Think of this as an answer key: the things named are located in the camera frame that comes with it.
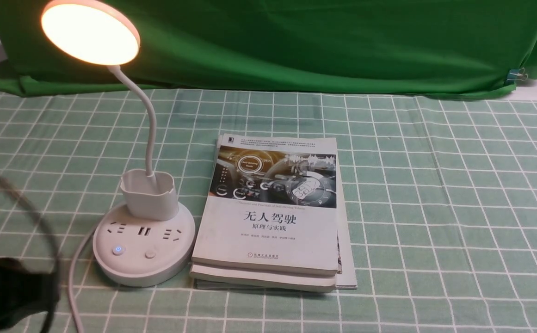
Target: blurry black object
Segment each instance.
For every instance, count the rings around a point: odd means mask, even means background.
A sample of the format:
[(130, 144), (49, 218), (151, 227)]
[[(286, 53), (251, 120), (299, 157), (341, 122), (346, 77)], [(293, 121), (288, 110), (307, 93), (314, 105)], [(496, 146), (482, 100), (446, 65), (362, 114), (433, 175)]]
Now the blurry black object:
[(32, 221), (38, 224), (47, 238), (49, 250), (55, 260), (52, 272), (30, 272), (16, 259), (0, 259), (0, 330), (15, 326), (27, 316), (47, 312), (40, 330), (40, 333), (47, 333), (61, 297), (59, 246), (48, 222), (23, 194), (2, 178), (0, 178), (0, 188), (30, 215)]

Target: desk lamp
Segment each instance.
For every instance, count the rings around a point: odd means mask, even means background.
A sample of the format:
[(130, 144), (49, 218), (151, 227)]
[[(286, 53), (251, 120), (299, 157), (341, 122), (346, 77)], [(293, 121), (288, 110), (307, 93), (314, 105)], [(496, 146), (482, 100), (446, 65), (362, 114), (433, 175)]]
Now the desk lamp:
[(123, 173), (120, 189), (124, 203), (106, 213), (95, 228), (93, 253), (115, 282), (135, 287), (161, 283), (186, 265), (195, 226), (192, 214), (178, 203), (173, 177), (153, 169), (154, 107), (120, 70), (120, 65), (137, 57), (139, 32), (121, 12), (97, 0), (53, 0), (44, 8), (41, 23), (55, 46), (76, 59), (107, 66), (145, 104), (149, 121), (145, 169)]

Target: book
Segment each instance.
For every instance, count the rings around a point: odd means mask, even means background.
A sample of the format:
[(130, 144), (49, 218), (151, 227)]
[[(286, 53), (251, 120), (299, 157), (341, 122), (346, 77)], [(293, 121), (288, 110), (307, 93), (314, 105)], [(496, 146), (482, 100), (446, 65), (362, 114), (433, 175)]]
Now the book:
[(338, 271), (334, 281), (330, 278), (316, 279), (287, 273), (267, 274), (262, 271), (237, 270), (234, 268), (209, 267), (192, 264), (191, 275), (196, 278), (199, 289), (296, 289), (302, 291), (329, 292), (336, 289), (356, 289), (357, 275), (352, 257), (351, 238), (348, 230), (346, 209), (344, 209), (344, 192), (342, 183), (338, 182), (337, 192), (337, 221), (338, 221)]
[(218, 146), (193, 265), (331, 283), (339, 270), (336, 139), (224, 134)]

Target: pen holder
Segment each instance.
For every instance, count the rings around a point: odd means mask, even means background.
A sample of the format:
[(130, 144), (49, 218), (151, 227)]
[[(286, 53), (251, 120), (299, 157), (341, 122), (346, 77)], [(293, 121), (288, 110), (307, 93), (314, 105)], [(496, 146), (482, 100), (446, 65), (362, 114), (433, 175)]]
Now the pen holder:
[(129, 170), (122, 175), (120, 190), (134, 217), (167, 221), (178, 213), (178, 195), (169, 173), (147, 176), (143, 169)]

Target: lamp head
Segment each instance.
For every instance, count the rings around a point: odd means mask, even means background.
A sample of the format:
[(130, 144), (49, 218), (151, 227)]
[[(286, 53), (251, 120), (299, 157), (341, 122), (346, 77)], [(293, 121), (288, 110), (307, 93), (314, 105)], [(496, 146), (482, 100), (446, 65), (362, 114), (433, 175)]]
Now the lamp head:
[(54, 45), (88, 63), (122, 65), (139, 53), (137, 28), (121, 12), (97, 0), (52, 0), (40, 21)]

